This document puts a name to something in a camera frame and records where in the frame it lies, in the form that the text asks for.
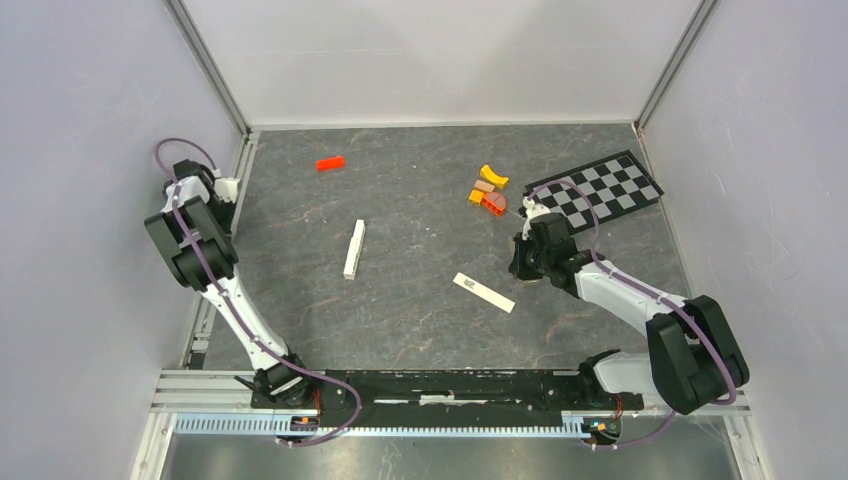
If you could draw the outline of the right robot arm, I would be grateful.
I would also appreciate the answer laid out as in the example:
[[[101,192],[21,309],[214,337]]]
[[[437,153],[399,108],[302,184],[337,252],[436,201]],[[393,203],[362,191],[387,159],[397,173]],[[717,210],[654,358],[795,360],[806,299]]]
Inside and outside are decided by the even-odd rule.
[[[523,209],[513,238],[510,272],[522,281],[547,279],[574,298],[597,305],[633,327],[647,353],[603,353],[589,359],[577,382],[580,400],[602,408],[617,393],[659,396],[678,414],[730,402],[750,369],[720,304],[657,290],[592,250],[579,250],[561,213]]]

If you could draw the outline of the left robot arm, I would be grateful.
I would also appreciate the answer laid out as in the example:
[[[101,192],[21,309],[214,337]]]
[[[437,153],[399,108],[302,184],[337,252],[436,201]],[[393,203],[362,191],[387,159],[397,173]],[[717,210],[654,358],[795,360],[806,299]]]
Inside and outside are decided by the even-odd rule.
[[[163,187],[165,205],[144,226],[176,281],[210,302],[245,349],[254,376],[237,381],[272,405],[302,407],[313,397],[314,381],[270,328],[239,276],[231,233],[237,193],[237,180],[180,161]]]

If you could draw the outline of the white stick remote cover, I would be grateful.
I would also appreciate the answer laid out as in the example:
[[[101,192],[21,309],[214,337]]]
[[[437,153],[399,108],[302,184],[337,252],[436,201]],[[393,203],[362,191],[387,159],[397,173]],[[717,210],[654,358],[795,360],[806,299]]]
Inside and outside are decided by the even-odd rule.
[[[461,272],[454,276],[453,283],[506,313],[511,313],[514,309],[514,301]]]

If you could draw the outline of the white and black stick remote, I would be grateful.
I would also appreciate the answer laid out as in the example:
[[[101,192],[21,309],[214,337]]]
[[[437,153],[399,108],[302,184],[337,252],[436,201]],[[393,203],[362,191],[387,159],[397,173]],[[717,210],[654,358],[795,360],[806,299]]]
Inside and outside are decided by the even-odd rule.
[[[365,221],[363,219],[357,219],[354,225],[354,230],[351,236],[343,268],[343,278],[345,280],[354,280],[356,277],[363,242],[365,239],[365,233]]]

